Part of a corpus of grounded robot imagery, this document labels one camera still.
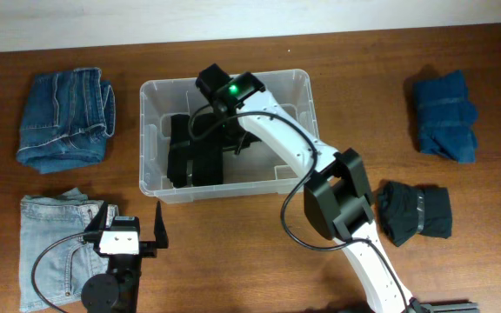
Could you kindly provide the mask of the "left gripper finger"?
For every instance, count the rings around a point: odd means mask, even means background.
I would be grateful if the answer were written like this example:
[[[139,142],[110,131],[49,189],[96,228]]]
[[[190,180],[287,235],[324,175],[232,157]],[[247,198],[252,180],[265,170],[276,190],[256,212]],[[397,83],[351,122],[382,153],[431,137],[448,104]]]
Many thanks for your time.
[[[103,202],[97,214],[84,229],[83,240],[85,242],[98,242],[106,228],[108,216],[108,204]]]
[[[157,250],[168,249],[169,248],[169,238],[167,235],[167,231],[165,229],[164,220],[163,220],[163,212],[161,202],[157,201],[157,206],[155,210],[155,221],[154,221],[154,230],[153,230],[155,241],[154,247]]]

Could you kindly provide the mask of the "black garment with bands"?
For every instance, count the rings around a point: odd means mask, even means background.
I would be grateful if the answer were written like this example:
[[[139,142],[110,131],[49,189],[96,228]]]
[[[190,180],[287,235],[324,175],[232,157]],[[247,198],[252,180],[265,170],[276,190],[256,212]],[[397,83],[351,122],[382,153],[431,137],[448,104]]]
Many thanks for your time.
[[[193,141],[188,131],[190,117],[177,114],[170,119],[170,149],[167,177],[174,188],[224,183],[223,142],[220,128],[206,138]]]

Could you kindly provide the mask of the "dark blue jeans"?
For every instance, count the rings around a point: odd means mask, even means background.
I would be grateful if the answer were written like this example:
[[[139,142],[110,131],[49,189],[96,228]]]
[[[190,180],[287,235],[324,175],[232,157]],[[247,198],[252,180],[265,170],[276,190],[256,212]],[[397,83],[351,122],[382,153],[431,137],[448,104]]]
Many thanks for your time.
[[[19,128],[17,161],[41,174],[101,163],[116,98],[98,67],[37,74]]]

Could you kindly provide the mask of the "dark garment with band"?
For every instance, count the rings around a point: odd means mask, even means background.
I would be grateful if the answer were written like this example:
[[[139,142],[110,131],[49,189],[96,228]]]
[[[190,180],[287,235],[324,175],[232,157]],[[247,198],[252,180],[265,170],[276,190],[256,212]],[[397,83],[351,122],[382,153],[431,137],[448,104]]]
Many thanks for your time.
[[[453,219],[447,188],[389,181],[378,193],[377,205],[382,230],[397,247],[416,234],[451,237]]]

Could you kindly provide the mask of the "blue garment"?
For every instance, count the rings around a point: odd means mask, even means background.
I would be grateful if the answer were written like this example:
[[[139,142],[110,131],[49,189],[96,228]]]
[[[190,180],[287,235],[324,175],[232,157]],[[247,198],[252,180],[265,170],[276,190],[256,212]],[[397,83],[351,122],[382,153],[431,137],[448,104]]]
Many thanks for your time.
[[[475,163],[478,141],[472,129],[478,111],[469,100],[464,73],[413,84],[419,150],[458,163]]]

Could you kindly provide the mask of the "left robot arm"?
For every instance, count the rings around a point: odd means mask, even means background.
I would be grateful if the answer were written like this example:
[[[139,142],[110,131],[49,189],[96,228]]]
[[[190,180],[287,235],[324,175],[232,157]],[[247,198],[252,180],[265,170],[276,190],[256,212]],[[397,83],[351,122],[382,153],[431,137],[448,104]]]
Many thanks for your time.
[[[157,257],[169,247],[161,204],[155,210],[152,241],[140,239],[140,221],[136,216],[109,217],[109,205],[103,203],[94,219],[85,228],[83,240],[108,260],[107,270],[88,279],[81,301],[88,313],[135,313],[142,260]]]

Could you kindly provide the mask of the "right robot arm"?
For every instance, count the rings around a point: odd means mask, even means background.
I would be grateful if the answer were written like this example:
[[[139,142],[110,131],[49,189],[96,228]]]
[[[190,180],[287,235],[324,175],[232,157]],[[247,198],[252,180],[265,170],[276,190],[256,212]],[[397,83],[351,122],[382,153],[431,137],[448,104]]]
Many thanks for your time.
[[[230,77],[217,64],[202,70],[197,89],[230,137],[249,132],[269,146],[299,177],[304,213],[316,232],[342,251],[374,312],[419,312],[418,300],[397,276],[377,233],[374,199],[362,157],[322,142],[277,102],[250,72]]]

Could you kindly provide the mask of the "clear plastic storage bin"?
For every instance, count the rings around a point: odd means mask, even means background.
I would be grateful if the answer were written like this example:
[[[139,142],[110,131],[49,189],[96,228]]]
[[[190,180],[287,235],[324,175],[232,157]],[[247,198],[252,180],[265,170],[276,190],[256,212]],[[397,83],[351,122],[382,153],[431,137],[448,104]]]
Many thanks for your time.
[[[319,137],[311,80],[304,70],[258,72],[256,77],[272,92],[281,107],[314,137]],[[239,155],[225,152],[224,182],[202,187],[175,188],[167,177],[170,147],[170,118],[191,115],[206,104],[196,79],[150,80],[140,94],[139,188],[146,196],[167,204],[201,199],[287,194],[298,177],[264,143],[253,143]]]

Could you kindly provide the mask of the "light blue folded jeans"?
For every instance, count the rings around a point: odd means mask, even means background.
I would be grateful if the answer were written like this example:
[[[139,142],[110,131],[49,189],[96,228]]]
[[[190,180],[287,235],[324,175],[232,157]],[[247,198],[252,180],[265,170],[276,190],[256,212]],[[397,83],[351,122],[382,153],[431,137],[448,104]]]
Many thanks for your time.
[[[88,279],[107,270],[108,260],[101,258],[91,243],[77,237],[41,257],[36,281],[31,281],[34,262],[43,250],[64,237],[83,232],[102,203],[102,200],[90,200],[77,188],[54,197],[23,197],[19,259],[22,312],[48,307],[37,290],[56,306],[77,302]]]

